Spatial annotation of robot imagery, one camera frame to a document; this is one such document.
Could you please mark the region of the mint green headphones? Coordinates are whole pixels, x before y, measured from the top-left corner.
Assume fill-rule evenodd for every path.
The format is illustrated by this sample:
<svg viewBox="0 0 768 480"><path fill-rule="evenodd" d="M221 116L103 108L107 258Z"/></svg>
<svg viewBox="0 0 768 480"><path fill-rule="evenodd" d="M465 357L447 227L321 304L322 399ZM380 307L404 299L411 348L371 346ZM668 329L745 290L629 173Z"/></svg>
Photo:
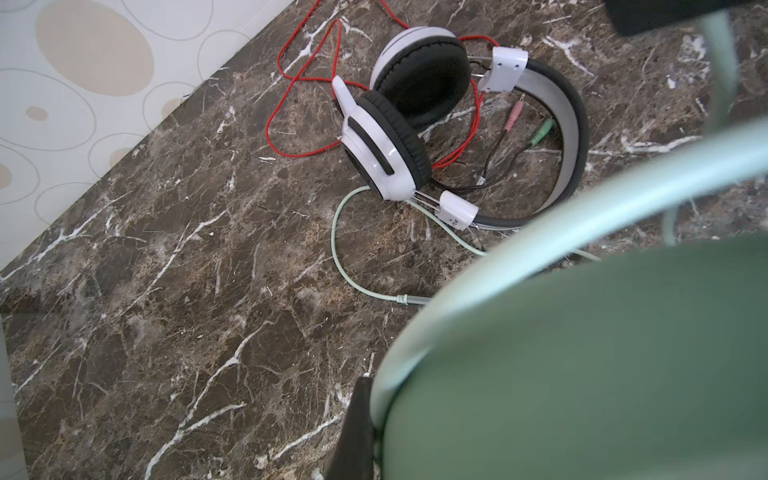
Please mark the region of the mint green headphones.
<svg viewBox="0 0 768 480"><path fill-rule="evenodd" d="M765 236L547 266L766 169L756 119L556 208L446 285L375 376L382 476L765 478Z"/></svg>

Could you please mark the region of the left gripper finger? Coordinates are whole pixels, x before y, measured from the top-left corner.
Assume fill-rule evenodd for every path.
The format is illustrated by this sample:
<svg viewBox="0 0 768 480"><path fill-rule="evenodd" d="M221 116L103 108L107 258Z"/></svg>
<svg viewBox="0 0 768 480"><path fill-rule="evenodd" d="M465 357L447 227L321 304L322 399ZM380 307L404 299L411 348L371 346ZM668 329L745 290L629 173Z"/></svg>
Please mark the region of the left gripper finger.
<svg viewBox="0 0 768 480"><path fill-rule="evenodd" d="M370 417L373 379L357 379L333 456L324 473L329 480L371 480L374 476L374 427Z"/></svg>

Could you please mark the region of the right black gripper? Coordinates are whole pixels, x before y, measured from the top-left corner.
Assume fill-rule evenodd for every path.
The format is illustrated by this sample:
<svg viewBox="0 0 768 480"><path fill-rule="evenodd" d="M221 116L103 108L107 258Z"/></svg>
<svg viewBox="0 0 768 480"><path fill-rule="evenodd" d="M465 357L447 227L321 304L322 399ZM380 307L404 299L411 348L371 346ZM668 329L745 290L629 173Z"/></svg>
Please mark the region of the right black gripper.
<svg viewBox="0 0 768 480"><path fill-rule="evenodd" d="M703 32L723 30L726 12L751 0L606 0L607 15L620 36L634 36L696 20Z"/></svg>

